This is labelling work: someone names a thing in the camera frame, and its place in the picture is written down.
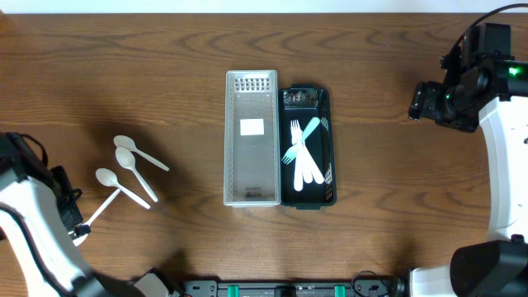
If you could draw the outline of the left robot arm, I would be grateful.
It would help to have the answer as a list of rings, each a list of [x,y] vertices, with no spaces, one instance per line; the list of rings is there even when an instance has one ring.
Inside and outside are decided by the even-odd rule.
[[[74,189],[63,167],[28,134],[1,134],[1,232],[12,246],[31,296],[141,296],[135,282],[92,269],[73,243],[84,233]]]

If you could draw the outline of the white plastic fork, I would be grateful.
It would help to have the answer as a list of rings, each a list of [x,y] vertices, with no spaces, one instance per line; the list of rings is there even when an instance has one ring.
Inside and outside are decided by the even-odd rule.
[[[300,128],[299,121],[293,120],[292,127],[293,127],[292,137],[295,142],[295,145],[298,147],[298,152],[296,156],[296,159],[297,159],[296,164],[299,165],[301,168],[302,178],[303,178],[304,183],[311,183],[314,179],[309,169],[309,166],[307,164],[308,159],[306,158],[306,146],[303,140],[303,135],[302,135],[303,132],[302,132],[302,129]]]
[[[323,184],[325,178],[319,170],[317,163],[314,161],[307,147],[304,147],[304,154],[306,159],[305,165],[309,172],[309,175],[312,177],[312,180],[318,184]]]
[[[293,131],[292,134],[292,141],[295,144],[295,147],[297,148],[297,153],[295,157],[295,173],[294,173],[294,189],[297,192],[301,192],[303,190],[303,164],[302,164],[302,131],[299,125],[298,120],[292,120],[291,121],[291,128]]]

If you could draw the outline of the light blue plastic fork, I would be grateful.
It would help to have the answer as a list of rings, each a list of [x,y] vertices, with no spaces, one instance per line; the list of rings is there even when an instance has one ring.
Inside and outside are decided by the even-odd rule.
[[[306,125],[305,129],[302,130],[298,120],[292,120],[290,122],[291,132],[291,143],[290,148],[285,152],[281,161],[284,164],[290,164],[297,156],[299,147],[305,142],[305,140],[315,131],[320,124],[318,117],[313,117]]]

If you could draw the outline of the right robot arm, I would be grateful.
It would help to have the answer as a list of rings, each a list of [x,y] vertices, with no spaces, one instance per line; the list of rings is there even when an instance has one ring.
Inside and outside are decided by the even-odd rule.
[[[487,57],[442,59],[443,82],[420,82],[408,115],[464,132],[481,129],[491,210],[485,243],[458,248],[450,263],[411,270],[411,296],[527,294],[527,65]]]

